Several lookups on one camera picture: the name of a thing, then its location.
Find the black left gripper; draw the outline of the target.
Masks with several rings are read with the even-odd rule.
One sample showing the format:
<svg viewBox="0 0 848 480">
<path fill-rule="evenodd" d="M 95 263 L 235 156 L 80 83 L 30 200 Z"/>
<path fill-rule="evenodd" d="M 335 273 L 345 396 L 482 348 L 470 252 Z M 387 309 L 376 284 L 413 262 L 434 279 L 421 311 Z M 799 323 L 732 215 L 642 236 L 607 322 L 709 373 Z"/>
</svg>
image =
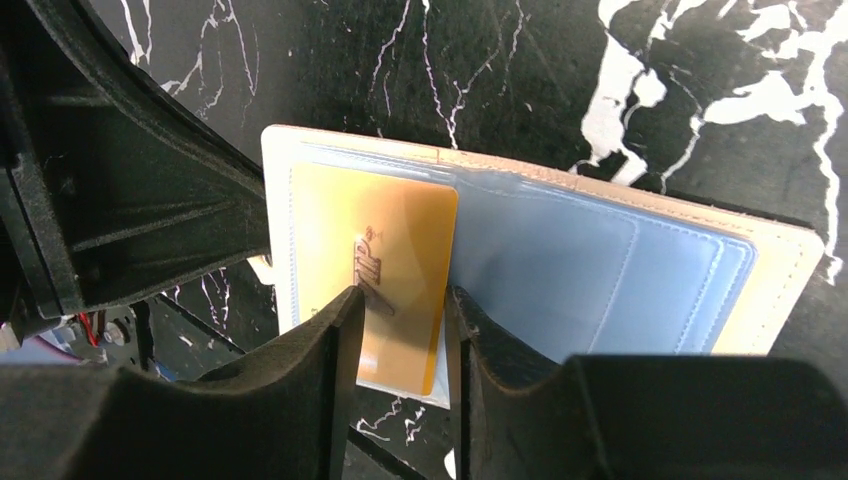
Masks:
<svg viewBox="0 0 848 480">
<path fill-rule="evenodd" d="M 1 5 L 1 284 L 55 319 L 270 249 L 260 168 L 165 94 L 84 1 Z"/>
</svg>

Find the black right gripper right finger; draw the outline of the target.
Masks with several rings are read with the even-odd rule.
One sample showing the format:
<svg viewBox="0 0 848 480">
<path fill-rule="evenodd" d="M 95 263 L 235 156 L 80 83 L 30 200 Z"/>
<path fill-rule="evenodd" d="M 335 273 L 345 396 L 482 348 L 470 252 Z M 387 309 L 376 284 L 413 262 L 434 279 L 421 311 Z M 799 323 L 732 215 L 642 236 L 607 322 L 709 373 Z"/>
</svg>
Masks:
<svg viewBox="0 0 848 480">
<path fill-rule="evenodd" d="M 557 363 L 445 295 L 461 479 L 843 479 L 847 408 L 806 363 L 574 355 Z"/>
</svg>

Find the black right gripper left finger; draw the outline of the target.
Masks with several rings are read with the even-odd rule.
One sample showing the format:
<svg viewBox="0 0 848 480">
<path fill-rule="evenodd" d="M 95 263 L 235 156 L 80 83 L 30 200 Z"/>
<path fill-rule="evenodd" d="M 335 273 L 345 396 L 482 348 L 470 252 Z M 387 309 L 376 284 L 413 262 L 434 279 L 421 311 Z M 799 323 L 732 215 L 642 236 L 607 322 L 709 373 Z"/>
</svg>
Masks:
<svg viewBox="0 0 848 480">
<path fill-rule="evenodd" d="M 129 368 L 5 365 L 5 479 L 338 479 L 365 313 L 351 286 L 193 382 Z"/>
</svg>

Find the beige card holder wallet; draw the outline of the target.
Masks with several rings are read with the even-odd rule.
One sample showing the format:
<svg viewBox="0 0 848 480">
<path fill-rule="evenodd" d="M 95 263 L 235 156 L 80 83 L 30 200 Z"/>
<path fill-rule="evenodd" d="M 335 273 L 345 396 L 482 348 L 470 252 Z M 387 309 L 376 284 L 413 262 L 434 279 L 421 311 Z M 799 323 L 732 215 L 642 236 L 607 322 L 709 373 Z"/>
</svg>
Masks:
<svg viewBox="0 0 848 480">
<path fill-rule="evenodd" d="M 764 355 L 824 252 L 811 229 L 517 160 L 303 127 L 261 136 L 278 326 L 298 313 L 292 170 L 318 164 L 454 188 L 446 287 L 546 358 Z M 444 307 L 435 378 L 450 400 Z"/>
</svg>

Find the gold credit card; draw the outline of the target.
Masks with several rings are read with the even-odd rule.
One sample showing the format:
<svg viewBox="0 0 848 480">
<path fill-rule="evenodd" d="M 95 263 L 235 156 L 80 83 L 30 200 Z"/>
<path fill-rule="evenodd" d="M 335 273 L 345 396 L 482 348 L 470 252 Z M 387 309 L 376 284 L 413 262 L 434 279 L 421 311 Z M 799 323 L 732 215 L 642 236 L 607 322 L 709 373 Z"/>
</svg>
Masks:
<svg viewBox="0 0 848 480">
<path fill-rule="evenodd" d="M 445 185 L 318 164 L 292 170 L 298 313 L 365 294 L 358 378 L 432 392 L 458 211 Z"/>
</svg>

